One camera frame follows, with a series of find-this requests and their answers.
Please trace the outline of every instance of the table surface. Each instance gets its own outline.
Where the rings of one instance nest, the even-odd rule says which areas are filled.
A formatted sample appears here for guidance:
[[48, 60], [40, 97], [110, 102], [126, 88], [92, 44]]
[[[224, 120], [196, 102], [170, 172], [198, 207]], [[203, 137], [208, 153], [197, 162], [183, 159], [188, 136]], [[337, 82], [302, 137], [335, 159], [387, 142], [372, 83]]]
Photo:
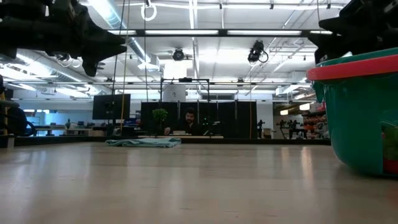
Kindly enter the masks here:
[[350, 171], [330, 146], [16, 147], [0, 174], [4, 224], [398, 220], [398, 181]]
[[36, 128], [36, 131], [92, 131], [92, 128]]
[[[170, 135], [170, 136], [138, 136], [139, 138], [185, 138], [185, 139], [209, 139], [209, 136]], [[223, 139], [224, 136], [212, 136], [212, 139]]]

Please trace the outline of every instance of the man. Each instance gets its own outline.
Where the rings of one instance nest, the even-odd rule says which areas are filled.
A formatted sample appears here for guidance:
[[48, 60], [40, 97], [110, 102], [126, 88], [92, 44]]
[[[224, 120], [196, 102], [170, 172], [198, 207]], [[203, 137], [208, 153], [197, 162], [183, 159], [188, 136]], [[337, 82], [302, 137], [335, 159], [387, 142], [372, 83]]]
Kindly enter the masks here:
[[265, 122], [262, 122], [262, 120], [260, 120], [260, 122], [257, 123], [257, 132], [258, 132], [258, 138], [262, 139], [262, 125], [265, 124]]
[[164, 129], [164, 134], [169, 135], [171, 131], [185, 131], [187, 134], [191, 134], [193, 136], [201, 136], [203, 133], [201, 132], [201, 128], [197, 122], [195, 122], [195, 110], [193, 108], [188, 108], [185, 112], [185, 120], [173, 129], [170, 127]]

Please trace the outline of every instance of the blue fabric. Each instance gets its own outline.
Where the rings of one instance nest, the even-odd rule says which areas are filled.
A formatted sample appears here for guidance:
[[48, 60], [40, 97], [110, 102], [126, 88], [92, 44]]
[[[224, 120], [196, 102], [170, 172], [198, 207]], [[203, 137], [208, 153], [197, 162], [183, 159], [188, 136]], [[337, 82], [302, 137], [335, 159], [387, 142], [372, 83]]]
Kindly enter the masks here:
[[123, 139], [106, 140], [108, 146], [122, 147], [174, 147], [181, 144], [181, 139], [177, 138], [145, 138], [145, 139]]

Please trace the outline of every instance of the teal plastic bin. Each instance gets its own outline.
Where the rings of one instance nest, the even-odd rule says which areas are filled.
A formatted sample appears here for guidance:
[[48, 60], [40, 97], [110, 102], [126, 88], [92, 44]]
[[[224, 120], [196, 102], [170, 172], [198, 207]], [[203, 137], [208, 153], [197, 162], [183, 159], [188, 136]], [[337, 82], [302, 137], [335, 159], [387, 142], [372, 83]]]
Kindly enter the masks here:
[[320, 63], [307, 77], [325, 100], [337, 157], [364, 173], [398, 174], [398, 48]]

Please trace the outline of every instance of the light wood floor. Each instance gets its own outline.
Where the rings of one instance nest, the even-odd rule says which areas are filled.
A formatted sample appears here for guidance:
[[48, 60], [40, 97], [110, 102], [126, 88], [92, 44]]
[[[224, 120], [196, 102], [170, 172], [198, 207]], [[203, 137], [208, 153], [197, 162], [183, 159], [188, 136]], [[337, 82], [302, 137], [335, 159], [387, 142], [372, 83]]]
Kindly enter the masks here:
[[0, 154], [0, 223], [398, 223], [398, 181], [328, 146], [101, 143]]

